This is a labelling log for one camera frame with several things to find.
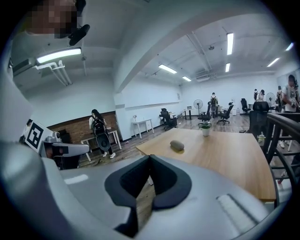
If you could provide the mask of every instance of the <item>white ceiling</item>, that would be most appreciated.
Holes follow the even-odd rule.
[[[126,29],[138,14],[147,6],[144,0],[86,0],[87,5],[82,13],[82,25],[89,24],[88,34],[75,47],[82,48],[82,54],[63,58],[66,71],[81,69],[82,57],[86,57],[86,68],[98,68],[97,72],[112,72]],[[37,58],[54,51],[70,48],[69,39],[57,39],[54,35],[29,35],[26,32],[14,37],[12,61],[16,66],[28,58]],[[49,70],[31,69],[15,77],[20,89],[26,91],[39,84],[49,81]]]
[[[76,46],[82,54],[63,58],[68,74],[76,72],[84,76],[82,57],[86,57],[87,72],[111,73],[118,56],[126,30],[149,0],[86,0],[82,24],[89,24],[90,31]],[[232,55],[227,56],[227,32],[234,33]],[[69,39],[55,39],[54,35],[29,35],[25,32],[15,36],[12,60],[15,65],[33,57],[66,49]],[[273,73],[289,57],[285,48],[290,44],[285,34],[264,14],[239,15],[203,26],[169,45],[152,59],[139,73],[176,84],[186,83],[182,76],[195,81],[196,77],[214,74],[221,77],[231,74],[254,72]],[[281,59],[272,67],[266,67],[276,57]],[[225,65],[230,62],[229,73]],[[176,71],[173,75],[159,64]],[[16,84],[26,91],[47,81],[57,81],[49,70],[31,69],[15,77]]]
[[[233,52],[232,55],[227,55],[226,34],[230,32],[234,33]],[[265,14],[226,18],[203,26],[194,33],[169,45],[143,68],[140,75],[180,84],[187,83],[182,76],[195,81],[197,76],[208,73],[216,74],[217,77],[251,72],[272,73],[284,63],[284,58],[289,54],[285,52],[290,44],[285,33]],[[272,67],[267,67],[277,57],[281,59]],[[225,73],[228,62],[231,64],[230,71]],[[159,69],[160,64],[169,66],[178,73],[172,74]]]

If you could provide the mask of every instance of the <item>black railing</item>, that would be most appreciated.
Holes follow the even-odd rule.
[[[268,113],[267,134],[264,146],[262,148],[268,164],[271,163],[274,156],[277,156],[282,162],[282,166],[271,166],[271,169],[285,169],[288,177],[276,177],[276,179],[287,179],[291,181],[292,191],[296,189],[297,180],[294,174],[294,169],[300,167],[300,164],[290,165],[285,156],[300,154],[300,152],[282,153],[277,144],[279,140],[295,140],[300,143],[300,113]],[[281,130],[289,137],[280,137]]]

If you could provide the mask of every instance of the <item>gray cushion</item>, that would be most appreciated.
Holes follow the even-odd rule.
[[[176,150],[178,150],[178,151],[181,151],[181,150],[184,149],[184,144],[181,143],[181,142],[179,142],[179,141],[177,141],[177,140],[172,140],[172,141],[170,142],[170,145],[171,145],[172,147],[174,147],[174,148],[175,148]]]

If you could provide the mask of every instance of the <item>white wall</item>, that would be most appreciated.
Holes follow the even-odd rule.
[[[73,79],[62,86],[58,80],[24,93],[33,106],[32,119],[44,126],[89,116],[92,109],[100,113],[115,111],[113,80],[110,76]]]
[[[258,91],[264,89],[265,94],[272,92],[276,95],[277,87],[277,81],[273,75],[228,77],[197,83],[191,82],[191,84],[187,83],[182,86],[182,104],[183,108],[189,105],[194,106],[194,101],[201,99],[203,101],[201,111],[207,111],[207,102],[209,102],[212,92],[215,92],[219,104],[224,108],[228,108],[228,103],[234,98],[236,107],[242,112],[240,100],[245,98],[247,104],[254,103],[254,89]],[[197,114],[197,110],[192,111],[192,115]]]
[[[122,95],[131,135],[134,135],[131,123],[134,115],[137,115],[137,121],[152,119],[153,127],[157,127],[160,125],[161,108],[175,114],[180,114],[182,109],[182,93],[179,86],[156,79],[135,77],[122,91]],[[147,122],[147,129],[150,129],[150,122]],[[141,132],[145,130],[146,125],[141,124]]]

